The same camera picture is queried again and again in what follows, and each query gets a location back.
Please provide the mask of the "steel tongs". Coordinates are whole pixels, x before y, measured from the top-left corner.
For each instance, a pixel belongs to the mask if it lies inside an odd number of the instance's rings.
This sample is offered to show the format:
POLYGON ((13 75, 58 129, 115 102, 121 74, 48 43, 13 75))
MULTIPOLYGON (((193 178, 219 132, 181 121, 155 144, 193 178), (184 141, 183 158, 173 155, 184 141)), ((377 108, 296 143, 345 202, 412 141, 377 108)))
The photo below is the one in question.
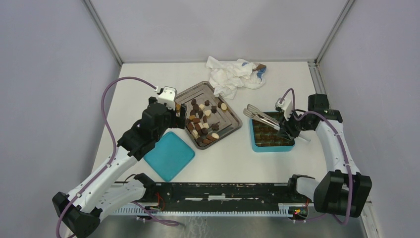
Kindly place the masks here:
MULTIPOLYGON (((299 116, 298 112, 305 113, 306 111, 300 110, 300 109, 295 109, 295 110, 293 110, 290 119, 293 116, 298 117, 299 116)), ((273 127, 275 130, 279 131, 279 121, 284 116, 283 116, 283 112, 276 111, 275 113, 279 115, 279 119, 276 119, 276 118, 270 116, 268 113, 262 112, 256 106, 251 105, 251 104, 248 104, 247 107, 245 109, 243 109, 243 114, 245 116, 249 117, 250 119, 260 121, 260 122, 262 122, 266 125, 269 125, 269 126, 273 127)), ((311 139, 309 137, 301 135, 301 133, 297 138, 300 138, 301 140, 304 140, 306 142, 311 142, 311 139)))

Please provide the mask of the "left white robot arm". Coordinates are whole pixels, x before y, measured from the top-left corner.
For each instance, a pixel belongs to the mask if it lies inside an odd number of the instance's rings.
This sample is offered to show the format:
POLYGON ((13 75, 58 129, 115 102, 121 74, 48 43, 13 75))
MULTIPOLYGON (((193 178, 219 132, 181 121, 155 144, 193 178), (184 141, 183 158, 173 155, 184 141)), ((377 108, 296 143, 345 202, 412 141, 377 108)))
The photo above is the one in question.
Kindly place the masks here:
POLYGON ((90 176, 68 193, 58 192, 52 199, 60 225, 65 224, 74 237, 86 238, 115 210, 141 199, 150 202, 156 189, 138 179, 109 192, 114 182, 129 168, 140 161, 162 138, 169 128, 185 128, 187 106, 174 101, 164 102, 149 98, 149 105, 142 117, 119 140, 113 140, 113 152, 90 176))

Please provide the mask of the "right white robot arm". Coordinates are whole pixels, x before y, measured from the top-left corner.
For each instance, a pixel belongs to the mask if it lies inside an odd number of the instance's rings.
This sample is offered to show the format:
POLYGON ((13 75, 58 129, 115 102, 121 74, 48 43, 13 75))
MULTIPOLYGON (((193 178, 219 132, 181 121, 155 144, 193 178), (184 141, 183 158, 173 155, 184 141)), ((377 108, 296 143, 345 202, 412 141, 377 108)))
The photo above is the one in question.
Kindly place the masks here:
POLYGON ((304 175, 293 175, 286 188, 286 196, 292 202, 304 197, 310 199, 315 210, 344 216, 345 220, 357 218, 365 206, 372 181, 361 174, 349 152, 341 113, 330 108, 325 94, 308 97, 308 108, 300 111, 294 98, 281 97, 275 109, 283 114, 279 120, 279 136, 294 140, 303 131, 314 131, 321 142, 327 173, 321 181, 304 175))

